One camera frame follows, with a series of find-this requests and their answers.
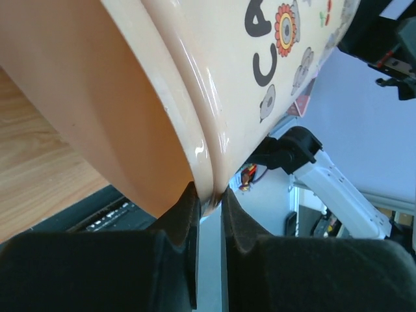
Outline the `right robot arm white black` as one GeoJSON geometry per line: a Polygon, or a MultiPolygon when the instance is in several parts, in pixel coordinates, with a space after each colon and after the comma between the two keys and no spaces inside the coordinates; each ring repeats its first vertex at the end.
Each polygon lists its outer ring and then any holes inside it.
{"type": "MultiPolygon", "coordinates": [[[[371,68],[385,72],[379,86],[396,86],[401,100],[415,97],[415,5],[397,20],[384,19],[387,1],[325,1],[320,8],[320,28],[328,30],[322,53],[307,46],[294,72],[291,92],[297,94],[313,82],[313,74],[338,47],[371,68]]],[[[354,238],[402,242],[408,231],[388,221],[345,179],[305,127],[292,127],[280,138],[266,137],[248,159],[273,170],[283,169],[308,186],[341,221],[354,238]]]]}

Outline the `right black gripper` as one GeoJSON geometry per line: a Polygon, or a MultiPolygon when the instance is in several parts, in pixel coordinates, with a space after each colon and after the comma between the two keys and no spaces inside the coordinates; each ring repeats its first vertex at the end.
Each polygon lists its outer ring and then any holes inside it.
{"type": "Polygon", "coordinates": [[[387,75],[380,87],[395,86],[401,101],[415,98],[415,1],[396,19],[381,13],[390,1],[360,1],[338,49],[387,75]]]}

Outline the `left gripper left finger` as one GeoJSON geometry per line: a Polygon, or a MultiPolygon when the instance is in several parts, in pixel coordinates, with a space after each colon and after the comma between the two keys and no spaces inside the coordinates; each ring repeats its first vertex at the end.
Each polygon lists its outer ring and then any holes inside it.
{"type": "Polygon", "coordinates": [[[1,251],[1,310],[192,311],[199,226],[189,183],[143,230],[18,235],[1,251]]]}

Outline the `peach cartoon plastic bucket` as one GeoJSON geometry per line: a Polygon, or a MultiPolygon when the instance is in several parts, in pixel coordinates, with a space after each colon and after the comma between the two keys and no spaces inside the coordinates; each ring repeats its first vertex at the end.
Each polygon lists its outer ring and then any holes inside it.
{"type": "Polygon", "coordinates": [[[121,193],[203,215],[309,84],[358,1],[2,1],[1,67],[121,193]]]}

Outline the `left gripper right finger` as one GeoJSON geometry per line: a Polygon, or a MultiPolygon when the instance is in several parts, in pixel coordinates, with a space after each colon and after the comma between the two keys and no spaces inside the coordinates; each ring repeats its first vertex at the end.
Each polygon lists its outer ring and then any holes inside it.
{"type": "Polygon", "coordinates": [[[391,240],[280,237],[222,198],[224,311],[414,311],[415,261],[391,240]]]}

